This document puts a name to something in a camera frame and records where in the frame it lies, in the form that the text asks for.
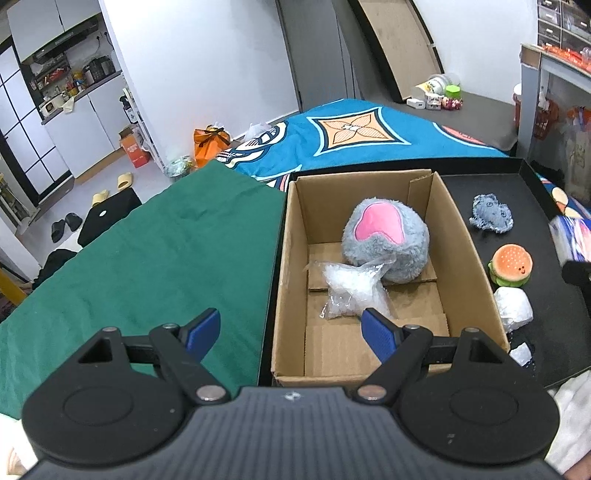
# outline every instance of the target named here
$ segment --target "black tray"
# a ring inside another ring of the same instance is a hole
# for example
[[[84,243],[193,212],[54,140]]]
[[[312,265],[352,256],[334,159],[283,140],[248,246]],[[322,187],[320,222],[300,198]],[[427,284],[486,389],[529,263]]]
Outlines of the black tray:
[[[548,222],[560,211],[524,161],[518,158],[399,160],[303,171],[294,174],[293,178],[348,171],[415,168],[430,168],[443,177],[487,271],[488,262],[501,245],[519,244],[531,254],[534,268],[523,290],[530,299],[534,320],[509,334],[512,348],[526,342],[532,350],[534,361],[527,366],[529,371],[542,385],[549,387],[587,369],[591,365],[591,287],[582,290],[564,282],[548,228]],[[495,193],[499,201],[509,205],[515,220],[510,232],[497,235],[469,225],[473,199],[481,193]],[[278,267],[276,270],[272,300],[277,292]],[[269,384],[271,379],[269,353],[274,304],[275,301],[270,302],[272,311],[269,309],[259,384]]]

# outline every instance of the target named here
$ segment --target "snack package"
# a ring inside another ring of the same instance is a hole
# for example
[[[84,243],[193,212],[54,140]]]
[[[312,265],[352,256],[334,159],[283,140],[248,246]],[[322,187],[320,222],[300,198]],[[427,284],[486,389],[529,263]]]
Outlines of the snack package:
[[[394,319],[389,298],[381,279],[392,262],[370,262],[360,267],[340,263],[322,263],[323,275],[329,288],[329,300],[320,318],[361,316],[373,307],[387,318]]]
[[[557,216],[550,222],[550,233],[560,265],[591,262],[591,220]]]

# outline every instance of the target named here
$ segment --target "black slipper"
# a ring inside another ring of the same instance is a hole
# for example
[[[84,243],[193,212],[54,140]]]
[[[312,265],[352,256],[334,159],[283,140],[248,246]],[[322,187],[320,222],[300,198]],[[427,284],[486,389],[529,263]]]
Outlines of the black slipper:
[[[68,224],[68,227],[70,227],[70,230],[75,232],[80,228],[80,225],[82,225],[82,219],[75,213],[68,213],[66,215],[66,223]]]
[[[64,231],[66,230],[66,221],[60,220],[59,222],[53,222],[51,224],[51,241],[53,243],[58,243],[61,240],[61,237],[64,236]]]

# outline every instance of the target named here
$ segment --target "plastic container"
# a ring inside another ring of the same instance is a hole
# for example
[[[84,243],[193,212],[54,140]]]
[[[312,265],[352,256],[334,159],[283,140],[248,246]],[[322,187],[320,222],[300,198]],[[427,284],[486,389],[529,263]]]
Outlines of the plastic container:
[[[438,73],[431,75],[426,82],[414,86],[411,89],[411,95],[419,100],[425,100],[427,93],[445,95],[445,89],[449,85],[460,86],[459,77],[454,73]]]
[[[457,85],[448,85],[445,87],[445,96],[454,100],[462,98],[462,90]]]

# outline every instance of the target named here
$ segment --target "gray plush ball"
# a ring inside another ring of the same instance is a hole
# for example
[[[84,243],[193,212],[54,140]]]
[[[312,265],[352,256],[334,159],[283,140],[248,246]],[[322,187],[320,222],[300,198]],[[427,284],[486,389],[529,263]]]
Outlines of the gray plush ball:
[[[401,202],[366,199],[353,210],[342,245],[344,257],[356,267],[395,256],[384,278],[407,283],[427,265],[429,230],[417,212]]]

